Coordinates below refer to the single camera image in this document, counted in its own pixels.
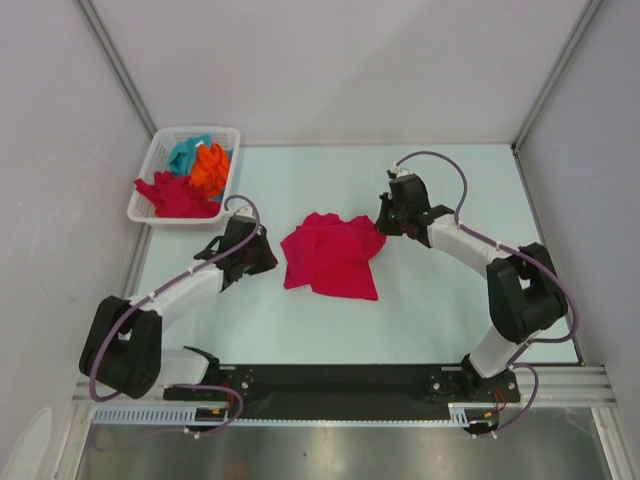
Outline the white plastic laundry basket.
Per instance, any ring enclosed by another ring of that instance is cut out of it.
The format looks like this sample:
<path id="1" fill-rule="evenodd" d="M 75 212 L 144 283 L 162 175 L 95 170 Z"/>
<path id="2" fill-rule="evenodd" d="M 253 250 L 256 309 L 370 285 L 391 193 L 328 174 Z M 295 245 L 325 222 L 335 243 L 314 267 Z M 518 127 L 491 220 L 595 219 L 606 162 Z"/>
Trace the white plastic laundry basket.
<path id="1" fill-rule="evenodd" d="M 226 185 L 222 194 L 214 200 L 223 203 L 231 194 L 231 184 L 234 178 L 234 170 L 240 147 L 240 131 L 232 127 L 222 126 L 174 126 L 158 130 L 146 153 L 142 163 L 138 179 L 145 183 L 154 182 L 156 172 L 165 172 L 169 167 L 170 153 L 174 147 L 191 138 L 199 138 L 208 135 L 210 139 L 219 144 L 226 152 L 230 152 L 231 167 Z M 166 228 L 206 228 L 219 225 L 225 218 L 225 210 L 208 218 L 193 217 L 160 217 L 155 206 L 145 198 L 137 189 L 134 189 L 127 208 L 128 218 L 137 223 L 144 223 L 153 227 Z"/>

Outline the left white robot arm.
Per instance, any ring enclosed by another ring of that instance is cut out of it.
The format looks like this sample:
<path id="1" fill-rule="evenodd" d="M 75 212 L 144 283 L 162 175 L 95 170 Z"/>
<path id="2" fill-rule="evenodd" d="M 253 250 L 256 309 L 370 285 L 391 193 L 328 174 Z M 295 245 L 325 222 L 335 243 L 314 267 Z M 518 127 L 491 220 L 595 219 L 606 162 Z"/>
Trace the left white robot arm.
<path id="1" fill-rule="evenodd" d="M 267 229 L 255 218 L 235 214 L 224 234 L 193 257 L 189 268 L 147 295 L 108 296 L 97 307 L 79 360 L 96 401 L 108 401 L 97 385 L 132 399 L 156 386 L 185 386 L 197 398 L 214 397 L 224 376 L 219 359 L 196 347 L 168 349 L 164 333 L 200 302 L 220 294 L 243 276 L 274 269 Z"/>

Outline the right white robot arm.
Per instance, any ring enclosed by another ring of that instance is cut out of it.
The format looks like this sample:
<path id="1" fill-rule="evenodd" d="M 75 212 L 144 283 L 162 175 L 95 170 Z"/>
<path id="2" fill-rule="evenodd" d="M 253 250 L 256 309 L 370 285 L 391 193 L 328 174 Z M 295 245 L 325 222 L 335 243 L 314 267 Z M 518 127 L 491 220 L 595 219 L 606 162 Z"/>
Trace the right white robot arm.
<path id="1" fill-rule="evenodd" d="M 512 247 L 474 233 L 445 205 L 433 206 L 423 180 L 396 169 L 387 172 L 388 191 L 380 195 L 375 223 L 384 236 L 405 237 L 445 254 L 486 281 L 491 325 L 480 343 L 460 363 L 450 386 L 434 378 L 426 391 L 435 397 L 461 395 L 484 401 L 497 389 L 497 378 L 515 366 L 536 337 L 564 317 L 568 295 L 546 247 Z"/>

